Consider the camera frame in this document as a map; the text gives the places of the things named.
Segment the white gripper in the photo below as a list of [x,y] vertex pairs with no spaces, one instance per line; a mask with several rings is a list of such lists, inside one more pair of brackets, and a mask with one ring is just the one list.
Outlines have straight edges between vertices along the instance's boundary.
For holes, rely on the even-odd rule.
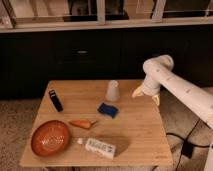
[[134,90],[132,93],[132,97],[140,97],[144,94],[152,96],[153,101],[157,106],[160,105],[160,95],[158,94],[160,92],[160,83],[152,78],[146,78],[142,83],[142,88],[138,87]]

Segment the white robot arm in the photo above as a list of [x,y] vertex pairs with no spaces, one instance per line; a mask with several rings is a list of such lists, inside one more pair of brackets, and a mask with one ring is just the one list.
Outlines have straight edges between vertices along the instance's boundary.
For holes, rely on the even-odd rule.
[[173,67],[174,61],[169,55],[146,60],[143,63],[145,79],[132,97],[149,95],[159,105],[163,86],[213,129],[213,95],[174,74]]

